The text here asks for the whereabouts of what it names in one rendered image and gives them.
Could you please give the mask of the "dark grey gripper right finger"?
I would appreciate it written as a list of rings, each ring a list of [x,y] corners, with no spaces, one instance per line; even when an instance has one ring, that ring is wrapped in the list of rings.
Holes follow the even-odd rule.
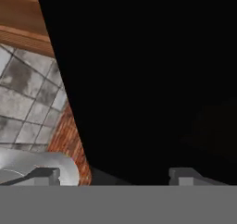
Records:
[[[171,186],[225,186],[225,183],[204,177],[193,168],[170,168],[168,174]]]

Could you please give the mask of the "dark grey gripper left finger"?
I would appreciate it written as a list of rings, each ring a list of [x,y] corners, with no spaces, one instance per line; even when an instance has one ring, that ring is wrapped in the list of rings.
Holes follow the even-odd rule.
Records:
[[[59,177],[59,168],[36,168],[24,177],[1,183],[1,186],[59,186]]]

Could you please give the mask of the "silver round metal pot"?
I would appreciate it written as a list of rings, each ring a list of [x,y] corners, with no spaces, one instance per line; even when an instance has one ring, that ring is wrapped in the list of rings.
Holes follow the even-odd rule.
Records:
[[[36,168],[59,168],[59,186],[78,186],[80,173],[71,157],[57,152],[32,153],[0,147],[1,183],[21,178]]]

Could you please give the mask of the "black microwave door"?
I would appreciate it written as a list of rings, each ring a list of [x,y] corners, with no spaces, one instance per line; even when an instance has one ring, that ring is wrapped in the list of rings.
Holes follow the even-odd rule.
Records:
[[[39,0],[89,164],[237,185],[237,0]]]

